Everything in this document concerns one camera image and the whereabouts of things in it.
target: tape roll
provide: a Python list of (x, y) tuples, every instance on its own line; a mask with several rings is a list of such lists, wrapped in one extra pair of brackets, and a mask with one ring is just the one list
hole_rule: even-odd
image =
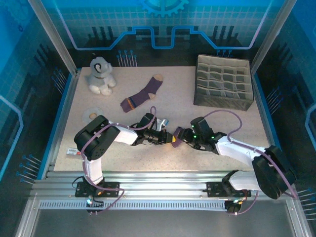
[(100, 108), (98, 108), (98, 107), (88, 108), (82, 114), (82, 122), (85, 125), (87, 125), (88, 123), (90, 123), (92, 120), (94, 120), (99, 115), (104, 115), (103, 111)]

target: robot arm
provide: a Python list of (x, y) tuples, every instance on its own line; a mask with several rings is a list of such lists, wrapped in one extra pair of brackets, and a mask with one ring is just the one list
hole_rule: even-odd
[[(143, 116), (141, 121), (137, 123), (136, 128), (144, 127), (153, 119), (153, 117), (153, 114), (147, 113), (145, 116)], [(77, 149), (81, 151), (84, 145), (93, 137), (96, 132), (100, 131), (102, 127), (111, 123), (112, 122), (106, 119), (104, 116), (98, 116), (95, 118), (75, 136)], [(165, 130), (161, 130), (162, 126), (156, 125), (156, 129), (159, 129), (159, 131), (154, 130), (153, 126), (154, 124), (148, 128), (137, 131), (133, 131), (121, 126), (111, 126), (102, 132), (100, 136), (94, 139), (84, 151), (85, 170), (90, 180), (95, 185), (103, 182), (104, 179), (102, 174), (101, 157), (113, 142), (121, 142), (131, 146), (136, 146), (143, 143), (144, 140), (152, 142), (155, 145), (170, 143), (175, 140), (172, 134)]]
[(180, 131), (178, 139), (193, 149), (229, 156), (253, 167), (254, 171), (234, 170), (224, 177), (223, 185), (226, 185), (227, 190), (258, 190), (273, 199), (278, 199), (287, 190), (288, 187), (281, 175), (265, 156), (258, 154), (258, 151), (270, 156), (291, 185), (296, 181), (293, 168), (279, 148), (254, 147), (232, 138), (229, 141), (225, 133), (214, 133), (204, 117), (192, 120), (191, 127)]

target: orange stripe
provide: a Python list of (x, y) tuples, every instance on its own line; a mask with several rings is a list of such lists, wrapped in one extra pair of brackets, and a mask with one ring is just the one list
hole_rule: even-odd
[(128, 101), (128, 103), (129, 103), (130, 107), (131, 107), (131, 108), (132, 108), (132, 110), (133, 110), (135, 107), (132, 105), (132, 102), (129, 100), (129, 98), (127, 98), (127, 101)]

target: speckled tabletop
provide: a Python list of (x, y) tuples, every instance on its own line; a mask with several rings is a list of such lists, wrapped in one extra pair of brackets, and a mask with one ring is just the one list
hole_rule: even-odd
[[(127, 114), (123, 112), (121, 101), (139, 92), (154, 74), (163, 75), (163, 84), (154, 99), (149, 100)], [(62, 138), (55, 171), (81, 171), (81, 156), (67, 155), (68, 148), (75, 148), (74, 136), (86, 124), (82, 114), (88, 108), (98, 107), (104, 116), (113, 122), (131, 125), (139, 122), (156, 106), (157, 117), (168, 119), (166, 127), (171, 133), (178, 126), (189, 127), (190, 121), (214, 110), (212, 107), (193, 105), (195, 67), (121, 67), (113, 69), (117, 80), (111, 96), (93, 94), (86, 84), (85, 77), (90, 68), (82, 68), (74, 100)], [(247, 112), (235, 111), (243, 121), (242, 129), (233, 138), (255, 145), (268, 146), (259, 111), (254, 102)], [(227, 113), (215, 113), (207, 118), (214, 132), (225, 133), (239, 126), (237, 118)], [(202, 171), (202, 170), (247, 170), (251, 167), (229, 157), (214, 153), (196, 151), (186, 144), (173, 148), (171, 144), (162, 146), (132, 147), (123, 143), (112, 143), (102, 157), (103, 171)]]

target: perforated metal strip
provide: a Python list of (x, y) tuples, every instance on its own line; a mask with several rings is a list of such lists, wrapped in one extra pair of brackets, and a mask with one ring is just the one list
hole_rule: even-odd
[[(40, 209), (104, 209), (113, 201), (104, 201), (105, 205), (99, 207), (86, 207), (85, 200), (42, 200)], [(223, 200), (207, 200), (207, 201), (185, 201), (185, 200), (122, 200), (117, 202), (111, 209), (113, 210), (210, 210), (210, 211), (226, 211), (225, 201)]]

